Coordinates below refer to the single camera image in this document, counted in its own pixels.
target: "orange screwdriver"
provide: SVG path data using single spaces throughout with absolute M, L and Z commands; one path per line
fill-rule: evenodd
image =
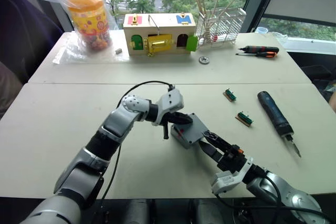
M 245 53 L 237 53 L 236 55 L 254 55 L 256 57 L 264 57 L 264 58 L 274 58 L 277 56 L 276 52 L 258 52 L 256 54 L 245 54 Z

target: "wooden stick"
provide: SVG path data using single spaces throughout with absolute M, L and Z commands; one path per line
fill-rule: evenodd
M 204 0 L 202 0 L 202 2 L 203 2 L 203 8 L 204 8 L 204 15 L 206 16 L 205 2 L 204 2 Z
M 198 2 L 199 2 L 199 6 L 201 7 L 201 11 L 202 11 L 202 14 L 203 14 L 203 16 L 205 16 L 205 12 L 204 12 L 204 9 L 203 9 L 203 7 L 202 7 L 202 2 L 201 2 L 201 0 L 198 0 Z
M 218 4 L 218 0 L 216 0 L 215 7 L 214 7 L 214 9 L 213 9 L 213 11 L 212 11 L 210 17 L 213 17 L 213 16 L 214 16 L 214 14 L 215 14 L 215 9 L 216 9 L 216 7 L 217 7 L 217 4 Z
M 204 13 L 203 13 L 203 10 L 202 10 L 202 7 L 201 7 L 200 0 L 196 0 L 196 2 L 197 2 L 199 11 L 200 11 L 202 14 L 204 14 Z
M 222 14 L 228 10 L 228 8 L 229 8 L 230 5 L 233 3 L 233 1 L 234 1 L 234 0 L 232 0 L 232 1 L 225 7 L 225 9 L 221 11 L 221 13 L 218 15 L 218 17 L 221 17 Z

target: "cable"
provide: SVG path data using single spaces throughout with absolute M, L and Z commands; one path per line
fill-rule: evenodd
M 235 215 L 234 215 L 234 209 L 232 209 L 232 220 L 233 220 L 233 223 L 236 224 L 236 220 L 235 220 Z
M 141 83 L 139 83 L 139 84 L 133 86 L 131 89 L 129 89 L 129 90 L 128 90 L 128 91 L 121 97 L 121 99 L 120 99 L 119 102 L 118 102 L 117 107 L 119 107 L 122 98 L 123 98 L 124 96 L 126 96 L 129 92 L 131 92 L 132 90 L 136 89 L 137 87 L 139 87 L 139 86 L 141 86 L 141 85 L 148 84 L 148 83 L 161 83 L 161 84 L 165 84 L 165 85 L 168 85 L 170 89 L 173 87 L 173 85 L 171 85 L 171 84 L 168 83 L 168 82 L 164 82 L 164 81 L 145 81 L 145 82 L 141 82 Z
M 131 92 L 132 90 L 138 88 L 138 87 L 141 86 L 141 85 L 145 85 L 145 84 L 148 84 L 148 83 L 161 83 L 161 84 L 165 84 L 165 85 L 168 85 L 169 90 L 173 89 L 173 87 L 174 87 L 172 84 L 170 84 L 170 83 L 168 83 L 168 82 L 164 82 L 164 81 L 145 81 L 145 82 L 141 82 L 141 83 L 139 83 L 139 84 L 134 85 L 133 87 L 131 87 L 131 88 L 130 88 L 130 89 L 129 89 L 129 90 L 128 90 L 128 91 L 127 91 L 121 98 L 120 98 L 120 100 L 119 100 L 118 105 L 117 105 L 116 108 L 119 107 L 119 105 L 120 105 L 120 103 L 121 103 L 121 101 L 122 101 L 122 98 L 123 98 L 124 96 L 128 95 L 129 92 Z M 93 223 L 93 222 L 95 221 L 96 216 L 98 215 L 98 213 L 99 213 L 99 212 L 102 210 L 102 208 L 103 208 L 103 202 L 104 202 L 104 200 L 105 200 L 105 197 L 106 197 L 108 191 L 110 190 L 110 187 L 111 187 L 112 182 L 113 182 L 114 177 L 115 177 L 115 173 L 117 172 L 117 167 L 118 167 L 118 163 L 119 163 L 120 152 L 121 152 L 121 145 L 119 146 L 118 155 L 117 155 L 117 160 L 116 160 L 116 162 L 115 162 L 115 166 L 114 166 L 114 170 L 113 170 L 112 177 L 111 177 L 111 179 L 110 179 L 110 181 L 109 181 L 109 184 L 108 184 L 108 186 L 107 186 L 107 188 L 106 188 L 106 190 L 105 190 L 105 192 L 104 192 L 104 194 L 103 194 L 103 197 L 102 197 L 101 200 L 100 200 L 100 206 L 96 209 L 96 211 L 95 211 L 94 214 L 93 214 L 93 219 L 92 219 L 91 223 Z
M 277 209 L 277 206 L 232 206 L 228 203 L 226 203 L 222 198 L 220 198 L 220 196 L 217 194 L 215 195 L 216 198 L 223 204 L 225 205 L 226 207 L 229 207 L 229 208 L 232 208 L 232 209 L 235 209 L 235 210 L 255 210 L 255 209 Z M 333 220 L 327 216 L 326 214 L 322 213 L 322 212 L 319 212 L 319 211 L 316 211 L 316 210 L 312 210 L 312 209 L 309 209 L 309 208 L 299 208 L 299 207 L 286 207 L 286 206 L 281 206 L 280 211 L 300 211 L 300 212 L 309 212 L 311 214 L 315 214 L 315 215 L 318 215 L 318 216 L 321 216 L 323 217 L 324 219 L 326 219 L 327 221 L 330 222 L 330 224 L 334 224 L 335 222 L 333 222 Z
M 272 221 L 271 221 L 271 224 L 276 224 L 278 216 L 279 216 L 280 208 L 282 206 L 281 193 L 280 193 L 277 185 L 269 177 L 265 176 L 265 179 L 267 179 L 272 184 L 275 191 L 277 192 L 277 210 L 274 212 L 274 215 L 273 215 L 273 218 L 272 218 Z

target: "orange lid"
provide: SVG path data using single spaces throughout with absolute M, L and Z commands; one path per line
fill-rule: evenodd
M 69 10 L 76 12 L 88 12 L 96 10 L 103 6 L 103 0 L 68 0 L 70 2 Z

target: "dish rack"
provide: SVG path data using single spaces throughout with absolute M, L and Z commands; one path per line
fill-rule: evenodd
M 226 42 L 235 43 L 246 17 L 241 8 L 216 8 L 207 10 L 206 15 L 199 12 L 196 25 L 198 46 L 221 47 Z

